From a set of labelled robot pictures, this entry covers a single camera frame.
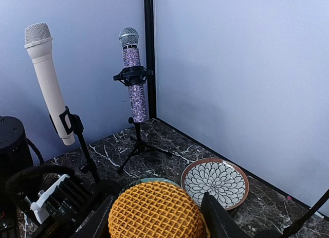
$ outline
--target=yellow microphone grille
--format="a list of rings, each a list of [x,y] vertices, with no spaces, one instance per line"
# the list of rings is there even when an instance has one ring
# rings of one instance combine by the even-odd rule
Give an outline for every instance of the yellow microphone grille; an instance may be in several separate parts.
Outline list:
[[[112,238],[205,238],[202,215],[183,189],[161,181],[138,184],[119,196],[108,217]]]

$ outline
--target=white microphone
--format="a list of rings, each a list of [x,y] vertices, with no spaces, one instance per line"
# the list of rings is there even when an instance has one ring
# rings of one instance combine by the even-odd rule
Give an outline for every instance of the white microphone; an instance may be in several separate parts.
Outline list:
[[[52,60],[52,37],[46,23],[36,23],[25,29],[25,48],[34,65],[36,77],[46,101],[53,124],[65,145],[75,142],[73,132],[67,133],[63,123],[72,127],[68,114],[61,120],[60,115],[66,111],[64,100],[58,84]]]

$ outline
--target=light blue wall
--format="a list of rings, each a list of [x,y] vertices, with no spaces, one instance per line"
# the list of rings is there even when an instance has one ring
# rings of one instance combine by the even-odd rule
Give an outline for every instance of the light blue wall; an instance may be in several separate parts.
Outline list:
[[[124,27],[139,32],[145,65],[143,0],[0,0],[0,115],[22,120],[28,138],[50,159],[79,144],[66,147],[54,132],[24,49],[24,30],[37,22],[49,26],[61,91],[80,115],[86,141],[128,127],[127,88],[113,76],[123,68],[118,35]]]
[[[156,0],[159,117],[313,205],[329,188],[328,4]]]

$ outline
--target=purple glitter microphone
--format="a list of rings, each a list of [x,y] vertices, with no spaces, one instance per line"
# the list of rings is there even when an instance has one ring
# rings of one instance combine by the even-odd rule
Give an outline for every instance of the purple glitter microphone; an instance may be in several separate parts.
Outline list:
[[[139,35],[134,28],[124,28],[119,36],[119,41],[123,48],[123,64],[125,69],[140,69],[134,67],[140,67],[139,50],[137,48]],[[130,105],[133,113],[134,122],[145,122],[148,120],[143,74],[136,75],[136,71],[133,72],[132,76],[128,75],[125,82],[128,81],[130,85],[128,87]]]

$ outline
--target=ceramic plate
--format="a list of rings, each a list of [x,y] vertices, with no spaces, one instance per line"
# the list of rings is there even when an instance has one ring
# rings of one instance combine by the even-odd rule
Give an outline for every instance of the ceramic plate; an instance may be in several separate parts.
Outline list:
[[[180,187],[180,185],[178,185],[177,183],[173,182],[172,180],[168,180],[168,179],[165,179],[165,178],[144,178],[144,179],[140,179],[140,180],[136,180],[136,181],[133,181],[132,183],[130,183],[129,185],[125,186],[121,192],[119,193],[119,195],[121,195],[122,193],[124,193],[127,189],[137,185],[137,184],[140,184],[140,183],[143,183],[143,182],[149,182],[149,181],[164,181],[164,182],[168,182],[168,183],[171,183],[171,184],[174,184],[178,187]]]
[[[204,158],[188,165],[180,181],[197,205],[201,206],[204,193],[209,192],[225,210],[242,204],[249,191],[245,173],[219,158]]]

